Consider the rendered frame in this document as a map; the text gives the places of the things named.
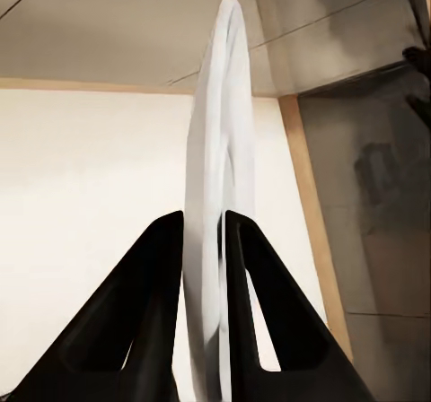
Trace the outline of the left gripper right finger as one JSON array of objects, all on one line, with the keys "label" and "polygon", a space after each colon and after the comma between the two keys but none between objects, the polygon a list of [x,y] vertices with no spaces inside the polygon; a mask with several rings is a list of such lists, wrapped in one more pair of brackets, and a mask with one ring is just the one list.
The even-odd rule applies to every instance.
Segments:
[{"label": "left gripper right finger", "polygon": [[[225,260],[232,402],[376,402],[259,225],[231,210]],[[246,270],[281,371],[260,366]]]}]

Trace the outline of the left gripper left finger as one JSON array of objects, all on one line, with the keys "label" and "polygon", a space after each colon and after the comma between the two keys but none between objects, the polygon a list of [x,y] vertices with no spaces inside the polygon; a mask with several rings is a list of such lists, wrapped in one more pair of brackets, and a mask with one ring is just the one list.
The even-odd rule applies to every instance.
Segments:
[{"label": "left gripper left finger", "polygon": [[183,229],[153,220],[5,402],[168,402]]}]

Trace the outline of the saucer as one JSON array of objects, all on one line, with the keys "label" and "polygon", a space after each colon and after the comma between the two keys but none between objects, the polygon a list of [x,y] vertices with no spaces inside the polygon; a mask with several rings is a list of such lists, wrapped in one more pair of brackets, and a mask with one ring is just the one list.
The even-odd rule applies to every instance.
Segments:
[{"label": "saucer", "polygon": [[[186,151],[182,282],[197,402],[232,402],[226,212],[256,222],[253,113],[241,5],[223,0],[198,78]],[[255,326],[255,287],[246,270]]]}]

